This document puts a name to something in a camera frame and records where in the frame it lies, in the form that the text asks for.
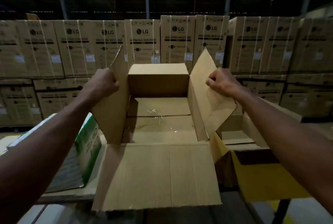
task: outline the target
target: lg logo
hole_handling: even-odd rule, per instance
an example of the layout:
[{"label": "lg logo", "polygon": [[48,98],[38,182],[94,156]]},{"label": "lg logo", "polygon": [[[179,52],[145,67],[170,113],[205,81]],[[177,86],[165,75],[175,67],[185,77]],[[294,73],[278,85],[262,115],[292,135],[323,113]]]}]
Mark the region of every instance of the lg logo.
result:
[{"label": "lg logo", "polygon": [[102,35],[113,35],[113,34],[114,34],[113,30],[106,30],[106,29],[102,30]]},{"label": "lg logo", "polygon": [[67,32],[67,34],[69,34],[69,35],[71,35],[71,34],[78,34],[79,33],[79,30],[78,29],[70,29],[70,28],[68,28],[67,30],[66,30],[66,32]]},{"label": "lg logo", "polygon": [[250,31],[257,31],[257,27],[250,27],[250,26],[248,26],[248,27],[246,27],[246,32],[250,32]]},{"label": "lg logo", "polygon": [[140,35],[140,34],[148,34],[148,30],[147,29],[143,29],[143,30],[141,30],[141,29],[137,29],[136,30],[136,33],[138,34],[138,35]]},{"label": "lg logo", "polygon": [[217,30],[217,26],[210,26],[210,25],[207,25],[206,26],[206,30]]},{"label": "lg logo", "polygon": [[176,27],[176,26],[173,26],[173,27],[172,27],[172,31],[173,31],[173,32],[176,32],[176,31],[184,31],[184,27]]},{"label": "lg logo", "polygon": [[42,35],[43,32],[41,30],[35,31],[35,30],[32,29],[32,30],[30,30],[30,34],[33,35],[33,36],[35,36],[35,35]]}]

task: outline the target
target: forearm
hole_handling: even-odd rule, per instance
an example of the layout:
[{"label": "forearm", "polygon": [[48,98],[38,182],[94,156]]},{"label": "forearm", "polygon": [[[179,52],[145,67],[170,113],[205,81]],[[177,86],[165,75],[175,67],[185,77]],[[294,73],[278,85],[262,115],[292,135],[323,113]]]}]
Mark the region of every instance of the forearm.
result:
[{"label": "forearm", "polygon": [[332,142],[247,91],[235,98],[281,164],[333,214]]},{"label": "forearm", "polygon": [[61,167],[89,112],[78,97],[16,147],[0,157],[0,215],[20,218],[40,197]]}]

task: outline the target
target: black metal leg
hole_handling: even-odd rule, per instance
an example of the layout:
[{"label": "black metal leg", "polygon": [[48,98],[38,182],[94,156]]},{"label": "black metal leg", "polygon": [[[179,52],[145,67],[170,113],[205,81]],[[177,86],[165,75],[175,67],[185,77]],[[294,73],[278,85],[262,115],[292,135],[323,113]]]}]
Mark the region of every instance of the black metal leg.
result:
[{"label": "black metal leg", "polygon": [[290,199],[281,199],[279,202],[279,206],[277,207],[277,211],[275,212],[274,220],[272,221],[272,224],[282,224],[283,219],[286,216]]}]

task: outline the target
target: open cardboard box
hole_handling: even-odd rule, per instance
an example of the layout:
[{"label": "open cardboard box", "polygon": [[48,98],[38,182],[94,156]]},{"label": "open cardboard box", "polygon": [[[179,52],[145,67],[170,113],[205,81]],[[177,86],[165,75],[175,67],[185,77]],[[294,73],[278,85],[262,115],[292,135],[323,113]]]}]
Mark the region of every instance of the open cardboard box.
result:
[{"label": "open cardboard box", "polygon": [[[301,121],[302,117],[265,102]],[[249,116],[237,108],[210,139],[217,178],[225,187],[239,187],[246,201],[310,197],[269,149]],[[231,131],[224,124],[230,124]]]},{"label": "open cardboard box", "polygon": [[207,50],[191,75],[183,63],[128,71],[121,52],[112,68],[120,89],[92,110],[108,142],[92,209],[221,204],[208,140],[236,104],[206,86]]}]

